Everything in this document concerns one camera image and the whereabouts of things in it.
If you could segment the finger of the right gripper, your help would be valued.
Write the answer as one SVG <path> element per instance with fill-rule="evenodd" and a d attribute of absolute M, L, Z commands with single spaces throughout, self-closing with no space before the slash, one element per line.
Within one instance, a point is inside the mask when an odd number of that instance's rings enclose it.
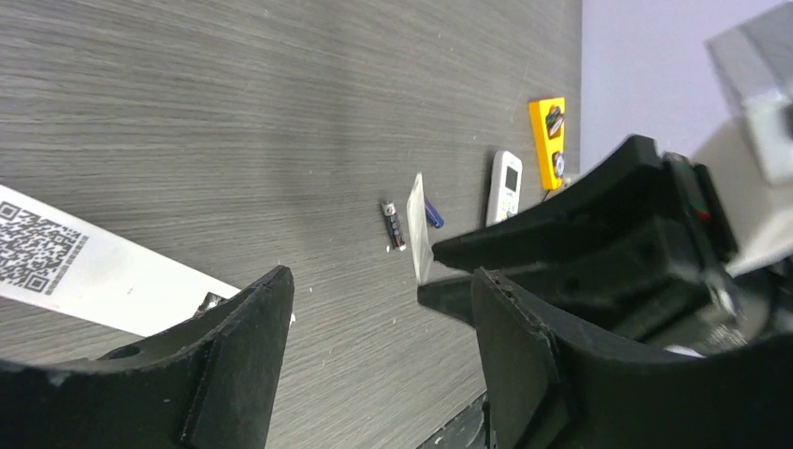
<path fill-rule="evenodd" d="M 470 275 L 419 285 L 417 302 L 468 326 L 475 325 Z"/>

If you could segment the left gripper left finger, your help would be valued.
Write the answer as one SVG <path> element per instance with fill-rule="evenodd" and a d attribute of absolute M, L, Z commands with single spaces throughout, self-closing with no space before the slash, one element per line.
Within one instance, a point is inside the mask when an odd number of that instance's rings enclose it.
<path fill-rule="evenodd" d="M 294 302 L 277 266 L 218 306 L 102 357 L 1 364 L 5 448 L 262 448 Z"/>

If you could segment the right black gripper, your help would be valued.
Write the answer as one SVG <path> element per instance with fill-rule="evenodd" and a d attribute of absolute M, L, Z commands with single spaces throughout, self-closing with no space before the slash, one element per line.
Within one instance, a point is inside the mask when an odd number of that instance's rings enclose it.
<path fill-rule="evenodd" d="M 548 263 L 540 296 L 631 340 L 739 347 L 765 335 L 767 275 L 731 276 L 736 253 L 700 168 L 626 138 L 561 193 L 513 217 L 433 245 L 471 272 Z"/>

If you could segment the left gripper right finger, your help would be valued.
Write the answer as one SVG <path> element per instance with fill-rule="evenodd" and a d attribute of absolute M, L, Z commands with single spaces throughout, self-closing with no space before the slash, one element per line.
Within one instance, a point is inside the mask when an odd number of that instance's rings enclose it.
<path fill-rule="evenodd" d="M 484 269 L 471 283 L 501 448 L 788 448 L 792 339 L 705 357 L 617 336 Z"/>

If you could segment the white battery cover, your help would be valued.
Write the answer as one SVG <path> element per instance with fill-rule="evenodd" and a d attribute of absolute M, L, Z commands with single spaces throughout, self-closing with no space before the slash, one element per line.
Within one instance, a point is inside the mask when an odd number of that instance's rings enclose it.
<path fill-rule="evenodd" d="M 415 279 L 418 285 L 423 285 L 428 280 L 430 267 L 434 262 L 434 254 L 428 237 L 424 183 L 421 172 L 416 174 L 407 199 L 407 221 Z"/>

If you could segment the white remote control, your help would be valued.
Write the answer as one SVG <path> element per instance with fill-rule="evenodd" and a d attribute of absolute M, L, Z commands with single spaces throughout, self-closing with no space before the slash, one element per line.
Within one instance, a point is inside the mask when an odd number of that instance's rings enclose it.
<path fill-rule="evenodd" d="M 140 337 L 238 288 L 42 201 L 1 188 L 1 295 Z"/>
<path fill-rule="evenodd" d="M 495 225 L 518 213 L 522 161 L 507 150 L 496 152 L 491 173 L 485 225 Z"/>

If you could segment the purple blue AAA battery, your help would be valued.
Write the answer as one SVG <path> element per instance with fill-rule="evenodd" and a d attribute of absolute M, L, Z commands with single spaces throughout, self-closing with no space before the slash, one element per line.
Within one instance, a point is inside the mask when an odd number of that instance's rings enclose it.
<path fill-rule="evenodd" d="M 445 221 L 439 211 L 431 203 L 429 199 L 425 199 L 425 217 L 428 223 L 435 229 L 441 229 L 445 225 Z"/>

